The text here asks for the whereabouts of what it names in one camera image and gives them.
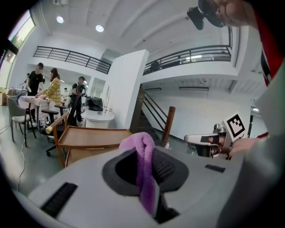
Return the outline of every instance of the purple cloth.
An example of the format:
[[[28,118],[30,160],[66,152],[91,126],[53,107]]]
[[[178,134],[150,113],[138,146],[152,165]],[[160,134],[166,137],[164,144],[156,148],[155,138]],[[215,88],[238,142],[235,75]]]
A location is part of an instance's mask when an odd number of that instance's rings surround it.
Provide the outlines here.
[[[139,199],[144,208],[152,214],[155,206],[155,183],[152,177],[152,151],[155,143],[146,133],[136,133],[124,139],[119,149],[136,148],[137,150],[137,179],[136,185],[140,189]]]

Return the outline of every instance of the balcony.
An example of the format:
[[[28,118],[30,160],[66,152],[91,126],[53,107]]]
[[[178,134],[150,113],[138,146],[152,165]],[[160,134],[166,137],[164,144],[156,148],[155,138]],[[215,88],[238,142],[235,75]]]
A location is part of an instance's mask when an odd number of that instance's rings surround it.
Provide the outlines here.
[[[104,74],[108,74],[109,69],[111,67],[111,64],[99,60],[97,58],[60,48],[38,46],[33,57],[41,57],[47,59],[60,60],[64,62],[70,62],[87,68],[94,69]]]
[[[231,57],[229,45],[211,45],[187,49],[149,62],[145,67],[143,75],[189,63],[207,61],[230,62]]]

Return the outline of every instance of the stair railing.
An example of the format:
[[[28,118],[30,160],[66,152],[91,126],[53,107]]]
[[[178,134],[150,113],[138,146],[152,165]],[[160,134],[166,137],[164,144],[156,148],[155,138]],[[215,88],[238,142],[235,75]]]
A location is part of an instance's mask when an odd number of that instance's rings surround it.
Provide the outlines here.
[[[160,128],[163,131],[163,135],[162,135],[162,143],[163,146],[166,145],[167,141],[168,141],[168,137],[170,134],[170,130],[171,130],[171,126],[172,126],[172,122],[173,122],[173,118],[174,118],[174,114],[175,114],[175,107],[170,106],[169,110],[168,110],[168,115],[165,114],[165,112],[158,106],[158,104],[151,98],[151,96],[145,91],[145,95],[147,95],[147,97],[145,96],[145,99],[143,101],[144,105],[147,107],[147,109],[149,110],[149,112],[151,113],[151,115],[154,117],[154,119],[156,120],[156,122],[158,123],[158,125],[160,126]],[[153,104],[161,111],[161,113],[166,117],[166,121],[164,120],[164,118],[162,118],[162,116],[159,114],[159,112],[157,111],[157,109],[154,107],[154,105],[150,102],[150,100],[153,102]],[[159,116],[159,118],[161,119],[161,121],[165,124],[165,127],[162,126],[162,124],[160,123],[160,121],[156,118],[156,116],[154,115],[154,113],[151,111],[150,107],[147,105],[147,103],[151,106],[151,108],[156,112],[156,114]]]

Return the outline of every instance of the long hair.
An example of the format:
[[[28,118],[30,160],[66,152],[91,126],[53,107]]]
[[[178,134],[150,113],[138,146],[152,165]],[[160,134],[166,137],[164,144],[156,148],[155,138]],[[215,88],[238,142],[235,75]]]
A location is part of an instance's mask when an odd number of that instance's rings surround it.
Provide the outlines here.
[[[52,77],[50,78],[50,81],[53,81],[56,77],[58,79],[60,79],[60,76],[59,76],[56,68],[52,68],[52,70],[50,72],[53,73]]]

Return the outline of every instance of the round ceiling light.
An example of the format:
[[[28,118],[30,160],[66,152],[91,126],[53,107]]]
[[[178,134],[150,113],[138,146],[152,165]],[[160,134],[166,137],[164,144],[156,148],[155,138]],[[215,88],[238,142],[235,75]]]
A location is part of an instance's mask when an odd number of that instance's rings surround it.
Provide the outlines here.
[[[104,27],[102,25],[97,25],[96,30],[101,33],[104,31]]]
[[[57,22],[58,22],[58,23],[63,23],[63,22],[64,22],[63,17],[58,16],[58,17],[57,17]]]

